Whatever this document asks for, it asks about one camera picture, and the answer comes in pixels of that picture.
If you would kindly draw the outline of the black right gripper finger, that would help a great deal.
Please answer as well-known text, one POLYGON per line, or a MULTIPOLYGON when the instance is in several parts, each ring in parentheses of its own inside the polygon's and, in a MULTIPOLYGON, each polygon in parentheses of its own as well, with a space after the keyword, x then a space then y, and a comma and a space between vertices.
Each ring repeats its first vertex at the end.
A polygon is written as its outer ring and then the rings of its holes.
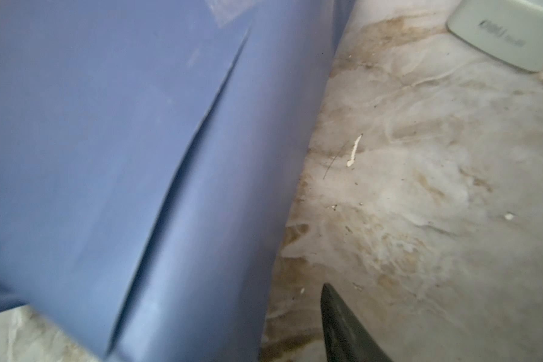
POLYGON ((321 319, 328 361, 392 362, 329 283, 321 291, 321 319))

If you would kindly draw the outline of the blue wrapping paper sheet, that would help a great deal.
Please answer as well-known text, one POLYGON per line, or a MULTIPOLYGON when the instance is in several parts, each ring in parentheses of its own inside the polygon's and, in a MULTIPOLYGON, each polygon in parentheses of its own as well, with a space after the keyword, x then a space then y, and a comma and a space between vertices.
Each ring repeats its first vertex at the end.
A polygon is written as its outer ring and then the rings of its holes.
POLYGON ((0 1, 0 312, 255 361, 352 1, 0 1))

